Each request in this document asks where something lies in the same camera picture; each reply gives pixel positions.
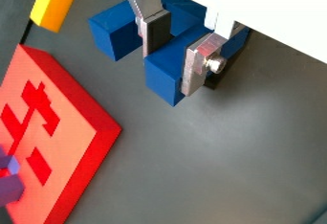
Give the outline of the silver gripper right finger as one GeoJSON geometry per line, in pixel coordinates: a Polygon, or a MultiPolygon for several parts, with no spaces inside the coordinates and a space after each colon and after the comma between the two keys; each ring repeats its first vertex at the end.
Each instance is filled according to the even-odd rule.
{"type": "Polygon", "coordinates": [[[222,48],[227,41],[246,28],[226,13],[207,8],[205,27],[211,30],[186,51],[182,93],[189,97],[205,84],[207,73],[218,74],[226,65],[222,48]]]}

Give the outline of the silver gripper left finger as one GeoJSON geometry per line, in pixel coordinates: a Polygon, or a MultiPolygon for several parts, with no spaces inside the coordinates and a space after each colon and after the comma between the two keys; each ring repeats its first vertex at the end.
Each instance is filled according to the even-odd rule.
{"type": "Polygon", "coordinates": [[[129,0],[134,9],[138,34],[143,39],[143,56],[151,55],[171,40],[171,12],[162,0],[129,0]]]}

